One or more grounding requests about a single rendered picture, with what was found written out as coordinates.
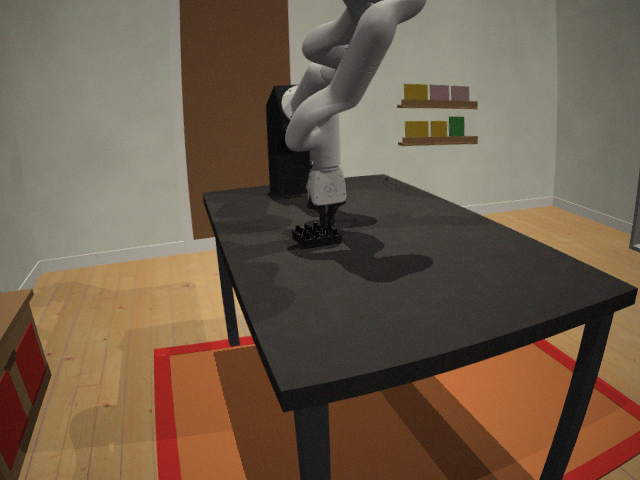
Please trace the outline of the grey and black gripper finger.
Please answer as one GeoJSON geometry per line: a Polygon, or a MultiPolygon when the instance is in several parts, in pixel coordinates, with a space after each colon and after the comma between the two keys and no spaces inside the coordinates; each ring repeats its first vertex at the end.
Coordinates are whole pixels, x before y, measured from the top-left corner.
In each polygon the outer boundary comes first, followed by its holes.
{"type": "Polygon", "coordinates": [[[326,215],[325,205],[323,205],[321,207],[314,205],[312,203],[312,200],[311,200],[311,193],[310,193],[310,197],[309,197],[307,208],[316,210],[320,214],[320,225],[323,228],[327,229],[328,228],[328,216],[326,215]]]}
{"type": "Polygon", "coordinates": [[[328,216],[328,224],[329,226],[333,226],[334,228],[334,223],[335,223],[335,213],[337,211],[337,209],[344,205],[346,203],[346,201],[342,202],[342,203],[337,203],[337,204],[330,204],[328,205],[328,212],[327,212],[327,216],[328,216]]]}

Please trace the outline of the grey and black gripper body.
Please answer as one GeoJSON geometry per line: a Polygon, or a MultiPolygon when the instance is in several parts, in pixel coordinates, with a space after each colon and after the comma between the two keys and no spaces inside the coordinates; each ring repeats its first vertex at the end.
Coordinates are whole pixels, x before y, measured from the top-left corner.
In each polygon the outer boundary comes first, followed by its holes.
{"type": "Polygon", "coordinates": [[[312,203],[316,206],[344,202],[346,187],[342,167],[320,169],[313,166],[309,172],[308,201],[310,193],[312,203]]]}

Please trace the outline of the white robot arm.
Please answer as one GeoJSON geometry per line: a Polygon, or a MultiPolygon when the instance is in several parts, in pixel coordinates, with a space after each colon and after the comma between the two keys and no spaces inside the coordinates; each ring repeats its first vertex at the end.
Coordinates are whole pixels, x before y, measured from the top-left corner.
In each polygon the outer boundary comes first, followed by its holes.
{"type": "Polygon", "coordinates": [[[302,52],[312,63],[298,88],[289,88],[281,100],[282,110],[290,120],[285,134],[287,147],[297,152],[310,150],[310,165],[320,169],[341,164],[339,113],[360,102],[392,43],[398,23],[416,16],[426,3],[343,1],[347,7],[339,19],[314,28],[305,37],[302,52]]]}

